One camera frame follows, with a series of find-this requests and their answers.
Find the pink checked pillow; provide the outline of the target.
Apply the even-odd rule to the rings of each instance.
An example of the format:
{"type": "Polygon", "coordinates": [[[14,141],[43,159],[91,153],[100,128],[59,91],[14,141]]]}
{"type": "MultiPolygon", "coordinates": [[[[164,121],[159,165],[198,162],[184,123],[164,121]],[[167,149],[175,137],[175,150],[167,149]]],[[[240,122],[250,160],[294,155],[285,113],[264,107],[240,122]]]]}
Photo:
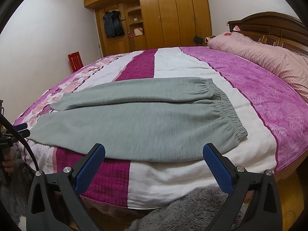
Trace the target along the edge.
{"type": "Polygon", "coordinates": [[[270,71],[307,101],[307,58],[280,46],[253,41],[241,33],[222,33],[208,42],[211,49],[234,54],[270,71]]]}

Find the dark jacket hanging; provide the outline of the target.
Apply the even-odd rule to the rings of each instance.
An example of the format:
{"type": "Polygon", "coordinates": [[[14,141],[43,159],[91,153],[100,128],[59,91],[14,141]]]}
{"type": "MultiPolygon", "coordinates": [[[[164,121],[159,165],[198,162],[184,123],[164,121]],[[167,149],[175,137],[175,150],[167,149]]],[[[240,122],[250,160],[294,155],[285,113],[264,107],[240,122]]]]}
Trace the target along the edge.
{"type": "Polygon", "coordinates": [[[113,10],[103,15],[104,30],[107,38],[123,37],[125,31],[121,23],[121,12],[113,10]]]}

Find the grey fluffy sleeve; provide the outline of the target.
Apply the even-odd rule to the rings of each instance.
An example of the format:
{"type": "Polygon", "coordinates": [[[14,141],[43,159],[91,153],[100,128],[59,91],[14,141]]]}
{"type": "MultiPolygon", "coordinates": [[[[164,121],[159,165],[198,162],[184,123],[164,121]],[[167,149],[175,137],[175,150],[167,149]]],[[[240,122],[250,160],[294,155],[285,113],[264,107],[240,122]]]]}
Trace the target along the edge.
{"type": "Polygon", "coordinates": [[[228,194],[219,187],[196,189],[132,222],[127,230],[206,230],[228,194]]]}

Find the dark wooden headboard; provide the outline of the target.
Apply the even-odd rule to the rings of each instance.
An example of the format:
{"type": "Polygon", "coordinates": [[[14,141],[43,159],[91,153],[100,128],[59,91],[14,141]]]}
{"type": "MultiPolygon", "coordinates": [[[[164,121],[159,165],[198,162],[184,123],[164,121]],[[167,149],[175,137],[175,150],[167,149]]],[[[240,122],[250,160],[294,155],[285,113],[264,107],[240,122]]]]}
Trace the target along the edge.
{"type": "Polygon", "coordinates": [[[292,16],[278,12],[262,12],[241,20],[229,21],[230,32],[236,31],[256,42],[280,46],[307,57],[307,30],[292,16]]]}

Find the grey sweatpants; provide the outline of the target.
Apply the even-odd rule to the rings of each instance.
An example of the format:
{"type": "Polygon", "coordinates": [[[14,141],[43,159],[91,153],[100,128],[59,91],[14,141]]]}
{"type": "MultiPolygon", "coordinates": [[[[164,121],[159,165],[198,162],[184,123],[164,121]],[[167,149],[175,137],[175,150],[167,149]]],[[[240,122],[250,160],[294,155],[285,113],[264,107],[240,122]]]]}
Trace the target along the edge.
{"type": "Polygon", "coordinates": [[[205,144],[225,153],[247,136],[227,95],[198,77],[110,82],[66,93],[51,109],[32,141],[81,154],[99,143],[119,160],[200,160],[205,144]]]}

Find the yellow wooden wardrobe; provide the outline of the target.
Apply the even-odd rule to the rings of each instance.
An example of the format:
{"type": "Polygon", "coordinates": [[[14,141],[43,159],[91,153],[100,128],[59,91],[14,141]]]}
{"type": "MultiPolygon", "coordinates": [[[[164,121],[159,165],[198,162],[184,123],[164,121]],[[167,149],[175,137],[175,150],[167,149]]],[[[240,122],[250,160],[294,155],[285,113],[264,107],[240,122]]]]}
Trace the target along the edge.
{"type": "Polygon", "coordinates": [[[94,9],[105,56],[145,49],[196,46],[212,35],[208,0],[84,0],[94,9]],[[117,11],[123,34],[107,36],[104,14],[117,11]]]}

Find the red folding chair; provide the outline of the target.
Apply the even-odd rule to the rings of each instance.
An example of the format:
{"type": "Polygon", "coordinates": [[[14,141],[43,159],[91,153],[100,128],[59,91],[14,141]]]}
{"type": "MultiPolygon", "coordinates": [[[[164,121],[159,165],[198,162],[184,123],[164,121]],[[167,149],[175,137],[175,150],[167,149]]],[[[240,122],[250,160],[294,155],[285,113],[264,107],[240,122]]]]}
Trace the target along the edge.
{"type": "Polygon", "coordinates": [[[73,73],[82,69],[84,66],[79,52],[68,54],[68,61],[73,73]]]}

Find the small black speaker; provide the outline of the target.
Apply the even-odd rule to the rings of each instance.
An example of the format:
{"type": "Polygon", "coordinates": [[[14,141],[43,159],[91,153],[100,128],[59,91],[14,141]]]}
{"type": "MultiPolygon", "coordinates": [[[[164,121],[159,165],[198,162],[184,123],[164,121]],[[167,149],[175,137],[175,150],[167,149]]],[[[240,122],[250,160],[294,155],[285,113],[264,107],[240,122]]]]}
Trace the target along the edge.
{"type": "Polygon", "coordinates": [[[195,36],[195,37],[193,38],[193,41],[194,41],[196,44],[203,44],[204,39],[201,38],[201,37],[195,36]]]}

